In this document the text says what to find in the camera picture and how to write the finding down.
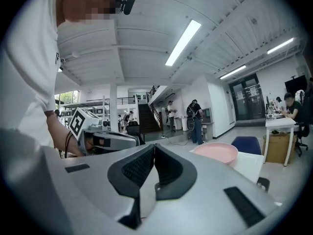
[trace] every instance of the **white shirt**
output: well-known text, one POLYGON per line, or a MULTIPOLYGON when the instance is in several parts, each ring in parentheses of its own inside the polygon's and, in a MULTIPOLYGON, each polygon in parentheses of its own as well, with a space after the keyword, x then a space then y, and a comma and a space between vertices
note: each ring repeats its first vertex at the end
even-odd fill
POLYGON ((0 127, 53 147, 45 111, 55 110, 60 67, 56 0, 28 0, 6 33, 0 50, 0 127))
POLYGON ((168 114, 168 117, 172 118, 175 115, 173 106, 172 105, 168 105, 167 106, 167 110, 171 112, 171 113, 168 114))

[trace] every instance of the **white ceiling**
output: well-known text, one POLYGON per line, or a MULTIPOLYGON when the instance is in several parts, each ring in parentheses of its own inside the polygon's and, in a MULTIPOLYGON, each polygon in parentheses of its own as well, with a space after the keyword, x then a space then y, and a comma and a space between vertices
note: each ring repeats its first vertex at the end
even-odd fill
POLYGON ((116 18, 59 27, 58 44, 66 63, 56 91, 114 82, 185 85, 202 74, 219 78, 242 64, 247 72, 304 46, 299 23, 282 0, 136 0, 130 15, 116 18), (165 66, 191 19, 201 28, 174 65, 165 66), (266 54, 290 37, 296 37, 290 46, 266 54), (80 56, 74 58, 73 51, 80 56))

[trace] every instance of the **white column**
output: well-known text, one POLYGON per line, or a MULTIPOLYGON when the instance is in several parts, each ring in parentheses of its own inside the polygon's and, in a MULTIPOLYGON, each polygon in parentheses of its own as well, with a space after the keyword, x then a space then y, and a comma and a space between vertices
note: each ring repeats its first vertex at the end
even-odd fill
POLYGON ((116 84, 111 84, 110 86, 110 124, 111 131, 118 132, 117 123, 117 86, 116 84))

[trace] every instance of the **jeans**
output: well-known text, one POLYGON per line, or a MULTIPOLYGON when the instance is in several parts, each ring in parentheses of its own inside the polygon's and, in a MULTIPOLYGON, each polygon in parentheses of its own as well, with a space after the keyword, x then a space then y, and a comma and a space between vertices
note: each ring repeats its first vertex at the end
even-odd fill
POLYGON ((198 141, 198 144, 203 143, 202 135, 201 135, 201 120, 194 118, 195 127, 194 130, 191 133, 191 139, 193 143, 196 143, 198 141))
POLYGON ((171 117, 169 119, 170 119, 170 130, 174 131, 174 117, 171 117))

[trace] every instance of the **white table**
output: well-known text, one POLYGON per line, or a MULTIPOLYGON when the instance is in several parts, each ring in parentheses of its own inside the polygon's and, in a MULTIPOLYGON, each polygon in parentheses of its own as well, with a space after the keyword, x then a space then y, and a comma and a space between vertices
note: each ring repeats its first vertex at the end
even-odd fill
POLYGON ((274 120, 270 120, 270 119, 266 120, 266 124, 265 124, 265 127, 266 127, 266 143, 265 143, 264 161, 263 161, 264 163, 266 160, 266 156, 268 154, 268 141, 269 141, 270 130, 280 129, 280 128, 290 128, 290 139, 289 139, 288 151, 287 151, 287 156, 286 156, 285 163, 284 163, 284 166, 287 166, 290 152, 291 152, 291 147, 292 147, 294 125, 295 125, 295 121, 289 117, 274 119, 274 120))
POLYGON ((263 155, 238 152, 237 159, 229 166, 256 184, 261 173, 263 159, 263 155))

